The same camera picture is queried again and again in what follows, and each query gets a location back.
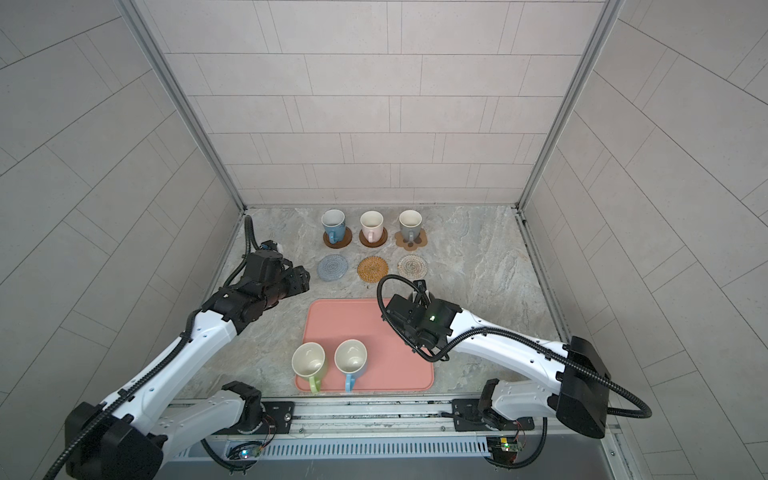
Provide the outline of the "grey woven round coaster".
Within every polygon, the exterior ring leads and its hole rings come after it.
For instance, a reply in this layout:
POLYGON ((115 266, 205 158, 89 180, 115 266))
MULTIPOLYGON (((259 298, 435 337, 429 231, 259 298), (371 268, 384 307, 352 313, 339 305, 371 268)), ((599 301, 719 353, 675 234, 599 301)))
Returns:
POLYGON ((318 263, 317 274, 322 281, 337 281, 345 275, 348 266, 348 261, 343 255, 327 255, 318 263))

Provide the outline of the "brown wooden coaster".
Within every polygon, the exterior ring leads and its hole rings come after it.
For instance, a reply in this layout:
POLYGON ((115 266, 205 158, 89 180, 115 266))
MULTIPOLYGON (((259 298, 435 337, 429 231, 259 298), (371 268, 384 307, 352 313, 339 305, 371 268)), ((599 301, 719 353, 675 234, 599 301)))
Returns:
POLYGON ((379 240, 376 241, 376 242, 373 242, 373 243, 371 243, 371 242, 369 242, 367 240, 367 237, 364 235, 363 231, 359 232, 358 237, 359 237, 359 241, 361 242, 361 244, 363 246, 365 246, 367 248, 379 248, 379 247, 385 245, 386 242, 388 241, 388 231, 387 231, 386 228, 384 228, 383 231, 382 231, 382 235, 379 238, 379 240))
POLYGON ((330 241, 330 236, 327 232, 323 233, 323 242, 324 244, 331 249, 342 249, 346 246, 348 246, 353 239, 352 231, 349 228, 345 229, 344 235, 338 239, 337 242, 332 243, 330 241))

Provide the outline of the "blue floral mug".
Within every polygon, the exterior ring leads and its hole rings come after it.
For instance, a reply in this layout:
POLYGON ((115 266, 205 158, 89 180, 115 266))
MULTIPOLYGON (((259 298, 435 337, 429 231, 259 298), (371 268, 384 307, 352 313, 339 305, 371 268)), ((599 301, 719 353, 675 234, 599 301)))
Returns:
POLYGON ((324 231, 330 236, 330 241, 335 243, 341 238, 346 229, 345 214, 339 209, 327 210, 321 217, 324 231))

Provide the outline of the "white mug green handle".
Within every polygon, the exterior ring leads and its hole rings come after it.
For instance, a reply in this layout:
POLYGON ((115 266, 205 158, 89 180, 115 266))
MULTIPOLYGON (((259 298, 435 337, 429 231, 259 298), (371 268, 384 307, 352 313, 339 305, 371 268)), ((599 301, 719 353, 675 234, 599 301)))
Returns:
POLYGON ((325 350, 319 343, 307 342, 299 346, 292 356, 291 367, 297 377, 308 383, 312 393, 321 391, 328 362, 325 350))

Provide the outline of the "rattan woven round coaster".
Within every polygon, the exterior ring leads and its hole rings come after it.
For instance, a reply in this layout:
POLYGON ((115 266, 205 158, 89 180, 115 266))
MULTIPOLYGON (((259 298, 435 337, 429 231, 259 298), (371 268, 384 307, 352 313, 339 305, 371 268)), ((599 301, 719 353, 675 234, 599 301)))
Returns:
POLYGON ((357 273, 366 283, 378 283, 389 273, 388 263, 379 256, 369 256, 358 264, 357 273))

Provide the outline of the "cork paw print coaster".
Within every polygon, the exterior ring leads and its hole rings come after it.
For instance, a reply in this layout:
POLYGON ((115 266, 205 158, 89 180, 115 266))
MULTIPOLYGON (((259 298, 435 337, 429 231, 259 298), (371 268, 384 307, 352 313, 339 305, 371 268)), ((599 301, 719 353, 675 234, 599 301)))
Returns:
POLYGON ((398 231, 395 234, 395 244, 397 247, 413 252, 428 245, 427 233, 425 230, 421 230, 419 236, 414 241, 408 242, 407 239, 403 237, 402 233, 398 231))

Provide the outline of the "white mug blue handle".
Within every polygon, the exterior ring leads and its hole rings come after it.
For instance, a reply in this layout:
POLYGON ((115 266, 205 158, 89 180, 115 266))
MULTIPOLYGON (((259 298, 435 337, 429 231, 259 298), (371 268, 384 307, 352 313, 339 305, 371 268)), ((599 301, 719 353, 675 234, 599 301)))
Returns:
POLYGON ((367 348, 360 340, 345 340, 337 347, 334 353, 334 362, 336 368, 344 376, 344 390, 351 392, 357 380, 366 372, 367 348))

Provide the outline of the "white mug pink handle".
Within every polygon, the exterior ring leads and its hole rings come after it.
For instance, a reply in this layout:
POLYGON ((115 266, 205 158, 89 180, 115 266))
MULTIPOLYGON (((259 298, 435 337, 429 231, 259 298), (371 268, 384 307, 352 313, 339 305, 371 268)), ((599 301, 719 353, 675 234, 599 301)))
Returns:
POLYGON ((361 231, 371 243, 376 242, 382 235, 384 218, 379 211, 369 210, 360 217, 361 231))

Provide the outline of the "white mug grey handle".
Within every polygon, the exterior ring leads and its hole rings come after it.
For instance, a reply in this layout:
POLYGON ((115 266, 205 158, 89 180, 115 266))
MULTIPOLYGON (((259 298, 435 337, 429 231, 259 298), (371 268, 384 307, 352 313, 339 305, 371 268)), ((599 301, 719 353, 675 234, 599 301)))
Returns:
POLYGON ((408 242, 414 241, 422 230, 423 217, 413 209, 404 210, 398 217, 400 232, 408 242))

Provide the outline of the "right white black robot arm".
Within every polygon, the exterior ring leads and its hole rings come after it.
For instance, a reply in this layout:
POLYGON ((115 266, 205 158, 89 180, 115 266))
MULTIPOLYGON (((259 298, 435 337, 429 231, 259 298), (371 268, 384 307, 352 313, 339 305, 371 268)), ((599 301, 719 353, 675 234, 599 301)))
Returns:
POLYGON ((447 362, 453 351, 477 356, 524 376, 520 384, 490 379, 478 401, 481 425, 498 436, 487 463, 519 470, 541 455, 549 418, 593 439, 605 436, 608 416, 648 419, 651 407, 615 383, 586 339, 542 340, 488 322, 459 305, 438 299, 425 281, 396 274, 376 287, 381 317, 411 351, 430 363, 447 362))

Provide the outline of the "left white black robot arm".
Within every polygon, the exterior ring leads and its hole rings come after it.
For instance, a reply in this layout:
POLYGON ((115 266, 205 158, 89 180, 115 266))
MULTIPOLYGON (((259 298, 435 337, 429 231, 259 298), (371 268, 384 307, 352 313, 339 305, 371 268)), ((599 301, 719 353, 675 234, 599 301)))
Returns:
POLYGON ((65 421, 65 447, 45 476, 151 479, 164 462, 215 432, 252 433, 265 424, 261 393, 239 381, 169 420, 162 415, 184 385, 219 350, 285 298, 305 293, 310 274, 271 240, 259 243, 243 221, 241 262, 158 357, 120 389, 93 405, 83 402, 65 421))

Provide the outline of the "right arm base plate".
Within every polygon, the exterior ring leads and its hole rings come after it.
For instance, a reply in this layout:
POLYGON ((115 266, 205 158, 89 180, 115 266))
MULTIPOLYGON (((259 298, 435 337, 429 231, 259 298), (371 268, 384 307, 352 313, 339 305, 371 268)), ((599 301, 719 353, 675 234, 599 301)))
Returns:
POLYGON ((453 421, 459 432, 466 431, 532 431, 535 422, 532 417, 509 420, 495 412, 490 406, 481 406, 479 399, 465 398, 451 401, 451 409, 440 416, 453 421))

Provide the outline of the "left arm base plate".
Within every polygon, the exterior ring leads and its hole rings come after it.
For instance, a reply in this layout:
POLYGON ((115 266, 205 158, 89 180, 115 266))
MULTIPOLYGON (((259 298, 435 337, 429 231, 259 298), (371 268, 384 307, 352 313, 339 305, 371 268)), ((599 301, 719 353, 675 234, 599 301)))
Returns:
POLYGON ((263 418, 256 430, 257 435, 268 433, 284 435, 290 432, 296 404, 292 401, 262 402, 263 418))

